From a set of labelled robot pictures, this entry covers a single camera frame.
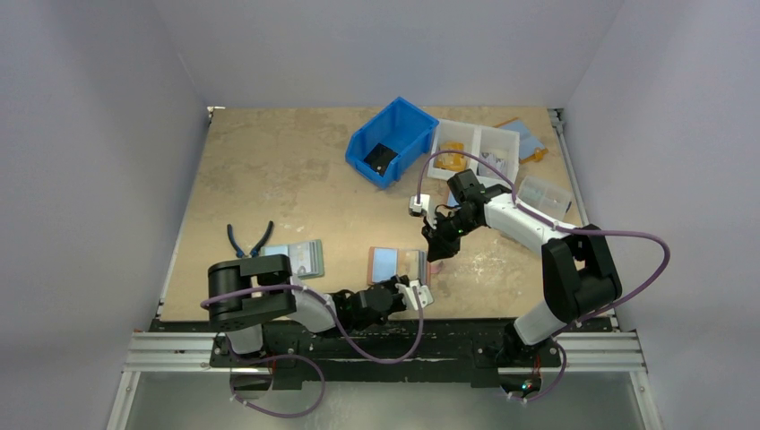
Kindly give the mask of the gold VIP card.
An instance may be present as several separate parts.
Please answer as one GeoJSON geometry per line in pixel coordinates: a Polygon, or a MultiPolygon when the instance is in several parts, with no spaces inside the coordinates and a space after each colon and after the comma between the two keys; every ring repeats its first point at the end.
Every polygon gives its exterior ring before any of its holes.
{"type": "Polygon", "coordinates": [[[417,249],[401,249],[397,252],[396,274],[407,276],[410,280],[426,278],[425,252],[417,249]]]}

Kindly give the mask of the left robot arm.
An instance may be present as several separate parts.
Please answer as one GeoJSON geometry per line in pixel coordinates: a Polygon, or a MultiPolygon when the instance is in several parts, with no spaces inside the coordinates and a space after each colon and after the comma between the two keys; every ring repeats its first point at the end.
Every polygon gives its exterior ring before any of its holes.
{"type": "Polygon", "coordinates": [[[425,306],[420,284],[406,276],[394,275],[360,291],[320,293],[288,263],[287,257],[272,255],[219,262],[208,269],[209,297],[201,308],[244,366],[264,361],[263,325],[281,317],[317,336],[334,337],[384,325],[392,314],[425,306]]]}

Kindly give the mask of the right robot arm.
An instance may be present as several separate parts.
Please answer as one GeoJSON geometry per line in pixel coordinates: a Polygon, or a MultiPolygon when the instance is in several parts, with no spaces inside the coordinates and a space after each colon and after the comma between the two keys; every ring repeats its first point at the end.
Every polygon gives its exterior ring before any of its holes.
{"type": "Polygon", "coordinates": [[[503,351],[510,362],[527,363],[537,355],[539,343],[621,297],[617,269],[598,228],[547,218],[523,207],[508,186],[486,186],[469,169],[447,184],[456,204],[446,214],[436,210],[427,194],[410,198],[410,215],[424,220],[429,262],[457,255],[462,237],[477,228],[495,229],[541,259],[543,298],[505,331],[503,351]]]}

